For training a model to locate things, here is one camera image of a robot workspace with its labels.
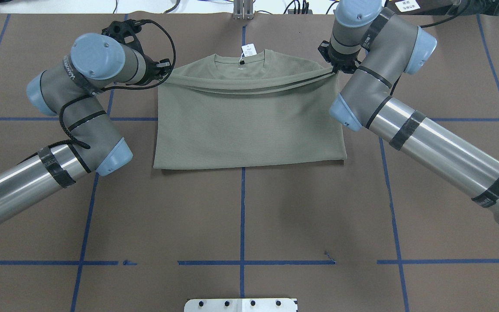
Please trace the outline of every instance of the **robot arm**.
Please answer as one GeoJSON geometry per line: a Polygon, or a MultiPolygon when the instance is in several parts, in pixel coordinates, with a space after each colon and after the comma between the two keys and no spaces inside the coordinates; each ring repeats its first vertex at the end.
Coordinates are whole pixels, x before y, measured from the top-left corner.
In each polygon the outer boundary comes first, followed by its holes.
{"type": "Polygon", "coordinates": [[[340,0],[330,42],[319,51],[334,71],[353,73],[330,113],[357,131],[366,127],[396,150],[460,189],[493,212],[499,223],[499,161],[390,96],[402,73],[416,73],[436,39],[379,1],[340,0]],[[361,48],[368,50],[355,65],[361,48]]]}
{"type": "Polygon", "coordinates": [[[0,174],[0,223],[92,171],[106,176],[130,162],[130,148],[95,96],[110,83],[147,85],[170,74],[174,61],[152,61],[137,41],[135,33],[148,22],[113,22],[105,36],[81,35],[61,64],[28,84],[32,104],[46,115],[59,115],[71,140],[46,146],[0,174]],[[134,40],[125,43],[130,36],[134,40]]]}

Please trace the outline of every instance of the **price tag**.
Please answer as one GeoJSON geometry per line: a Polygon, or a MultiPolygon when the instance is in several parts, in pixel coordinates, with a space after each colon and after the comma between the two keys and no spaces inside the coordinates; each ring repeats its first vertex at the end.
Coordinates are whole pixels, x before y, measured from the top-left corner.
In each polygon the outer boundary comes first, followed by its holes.
{"type": "Polygon", "coordinates": [[[419,10],[421,6],[418,5],[416,0],[404,0],[395,3],[400,12],[408,12],[412,10],[419,10]]]}
{"type": "Polygon", "coordinates": [[[242,52],[244,53],[244,57],[257,55],[257,51],[255,50],[253,43],[242,46],[242,52]]]}

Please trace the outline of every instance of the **brown table surface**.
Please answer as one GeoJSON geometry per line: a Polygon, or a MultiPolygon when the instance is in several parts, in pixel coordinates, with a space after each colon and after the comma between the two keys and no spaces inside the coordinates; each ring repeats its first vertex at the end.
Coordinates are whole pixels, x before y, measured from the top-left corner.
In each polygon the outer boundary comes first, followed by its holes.
{"type": "MultiPolygon", "coordinates": [[[[149,14],[178,66],[237,57],[243,37],[325,63],[334,16],[149,14]]],[[[26,98],[75,38],[123,15],[0,15],[0,172],[66,137],[26,98]]],[[[407,17],[415,23],[432,17],[407,17]]],[[[499,159],[499,17],[462,16],[395,96],[499,159]]],[[[171,57],[148,25],[148,55],[171,57]]],[[[340,76],[340,83],[347,81],[340,76]]],[[[179,312],[192,298],[297,298],[300,311],[499,311],[499,225],[489,211],[367,130],[348,160],[152,169],[156,89],[99,97],[134,158],[0,225],[0,311],[179,312]],[[325,251],[335,260],[325,255],[325,251]],[[123,265],[125,260],[130,265],[123,265]]]]}

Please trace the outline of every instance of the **blue joint cap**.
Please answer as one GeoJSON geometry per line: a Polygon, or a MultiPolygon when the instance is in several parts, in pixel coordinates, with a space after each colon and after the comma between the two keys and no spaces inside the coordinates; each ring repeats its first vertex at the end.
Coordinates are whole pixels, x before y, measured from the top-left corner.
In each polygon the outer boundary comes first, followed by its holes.
{"type": "Polygon", "coordinates": [[[372,22],[381,10],[379,0],[340,0],[334,15],[342,26],[357,28],[372,22]]]}
{"type": "Polygon", "coordinates": [[[418,26],[417,38],[415,39],[415,46],[413,48],[412,57],[409,59],[408,66],[405,68],[404,73],[413,75],[423,66],[424,62],[428,60],[432,52],[436,48],[436,38],[421,27],[418,26]]]}
{"type": "Polygon", "coordinates": [[[30,100],[32,105],[36,106],[39,111],[48,116],[56,116],[57,113],[53,112],[43,99],[42,95],[42,75],[43,72],[36,76],[36,78],[32,79],[26,86],[26,96],[30,100]]]}
{"type": "Polygon", "coordinates": [[[357,120],[357,117],[355,117],[340,93],[338,93],[338,97],[336,97],[334,103],[332,103],[329,113],[341,124],[350,128],[350,130],[359,131],[362,127],[361,123],[357,120]]]}
{"type": "Polygon", "coordinates": [[[121,138],[103,162],[95,170],[100,176],[106,176],[132,160],[132,152],[128,144],[121,138]]]}
{"type": "Polygon", "coordinates": [[[96,33],[78,37],[71,48],[71,61],[85,77],[105,80],[115,77],[124,67],[126,55],[115,39],[96,33]]]}

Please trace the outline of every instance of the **folded t-shirt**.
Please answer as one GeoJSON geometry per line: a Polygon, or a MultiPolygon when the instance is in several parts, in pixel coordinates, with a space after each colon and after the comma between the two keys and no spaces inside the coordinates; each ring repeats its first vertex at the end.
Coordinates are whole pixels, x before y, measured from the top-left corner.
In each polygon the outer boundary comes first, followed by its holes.
{"type": "Polygon", "coordinates": [[[154,168],[211,169],[346,159],[329,115],[337,75],[265,50],[210,55],[174,69],[159,87],[154,168]]]}

